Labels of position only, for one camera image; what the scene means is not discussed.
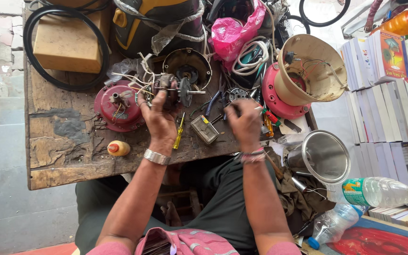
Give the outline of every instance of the plastic bottle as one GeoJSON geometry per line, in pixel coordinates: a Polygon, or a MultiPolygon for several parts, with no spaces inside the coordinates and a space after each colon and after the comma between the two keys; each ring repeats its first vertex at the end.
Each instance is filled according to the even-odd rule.
{"type": "Polygon", "coordinates": [[[113,156],[125,156],[130,152],[130,145],[126,142],[115,140],[110,142],[106,149],[113,156]]]}
{"type": "Polygon", "coordinates": [[[385,177],[347,179],[342,189],[328,192],[330,201],[360,206],[394,208],[408,203],[408,186],[385,177]]]}
{"type": "Polygon", "coordinates": [[[371,34],[379,29],[392,32],[400,36],[408,35],[408,10],[405,10],[396,15],[394,18],[386,21],[385,23],[374,29],[371,34]]]}
{"type": "Polygon", "coordinates": [[[365,209],[364,206],[336,204],[314,220],[314,231],[308,244],[317,250],[321,244],[339,241],[344,231],[357,223],[365,209]]]}

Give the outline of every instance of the workbench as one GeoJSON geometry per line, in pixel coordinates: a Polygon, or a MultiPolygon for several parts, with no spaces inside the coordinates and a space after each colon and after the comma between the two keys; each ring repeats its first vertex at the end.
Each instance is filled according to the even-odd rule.
{"type": "MultiPolygon", "coordinates": [[[[24,20],[31,14],[25,9],[24,20]]],[[[112,57],[111,63],[122,60],[112,57]]],[[[210,100],[218,91],[220,77],[219,62],[212,61],[212,79],[205,95],[193,96],[193,103],[185,112],[184,131],[179,148],[173,150],[171,164],[202,158],[227,155],[238,152],[238,143],[226,121],[214,126],[220,133],[211,145],[202,142],[190,128],[190,122],[204,111],[198,110],[192,117],[189,114],[210,100]]],[[[86,180],[109,177],[136,171],[143,159],[145,149],[150,143],[146,125],[132,132],[115,132],[98,121],[94,113],[94,100],[103,87],[72,92],[55,87],[43,79],[31,67],[26,56],[25,68],[25,126],[28,188],[43,189],[86,180]],[[106,150],[109,142],[121,140],[131,146],[131,151],[123,157],[109,155],[106,150]]],[[[70,84],[83,84],[95,75],[88,73],[50,70],[54,78],[70,84]]],[[[223,112],[223,105],[215,103],[209,120],[223,112]]],[[[306,114],[311,129],[316,129],[312,110],[306,114]]]]}

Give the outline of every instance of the hand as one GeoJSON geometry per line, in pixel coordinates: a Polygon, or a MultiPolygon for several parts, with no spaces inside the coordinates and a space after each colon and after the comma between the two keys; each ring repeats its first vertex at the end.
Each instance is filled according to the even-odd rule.
{"type": "Polygon", "coordinates": [[[150,132],[151,146],[149,148],[156,153],[170,156],[177,137],[175,118],[180,108],[171,113],[163,111],[166,97],[167,92],[160,90],[152,100],[152,108],[150,109],[144,100],[144,95],[139,93],[138,105],[150,132]]]}
{"type": "Polygon", "coordinates": [[[369,33],[373,30],[374,21],[366,21],[365,32],[369,33]]]}
{"type": "Polygon", "coordinates": [[[253,100],[239,99],[224,108],[234,136],[239,141],[240,149],[244,153],[252,153],[261,147],[259,142],[261,111],[255,109],[258,106],[253,100]],[[237,117],[233,105],[236,105],[242,112],[240,118],[237,117]]]}

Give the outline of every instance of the blue-handled pliers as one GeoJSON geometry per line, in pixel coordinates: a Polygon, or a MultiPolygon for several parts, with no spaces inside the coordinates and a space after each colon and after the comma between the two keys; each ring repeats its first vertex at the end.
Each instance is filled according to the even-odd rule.
{"type": "Polygon", "coordinates": [[[220,74],[220,81],[219,81],[219,88],[217,93],[215,93],[215,95],[213,95],[212,99],[210,100],[210,102],[208,103],[208,106],[205,110],[205,114],[204,116],[208,117],[210,115],[210,110],[212,109],[213,103],[215,101],[217,101],[218,96],[221,97],[221,103],[223,104],[223,107],[225,106],[225,100],[224,100],[224,87],[226,86],[226,82],[222,80],[222,74],[220,74]]]}

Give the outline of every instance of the wristwatch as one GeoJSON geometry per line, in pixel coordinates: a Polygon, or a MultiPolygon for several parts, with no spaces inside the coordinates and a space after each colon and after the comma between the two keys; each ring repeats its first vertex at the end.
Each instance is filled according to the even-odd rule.
{"type": "Polygon", "coordinates": [[[171,160],[170,157],[167,157],[160,153],[153,152],[149,149],[146,149],[146,152],[144,153],[144,158],[146,158],[150,162],[154,162],[164,166],[167,166],[171,160]]]}

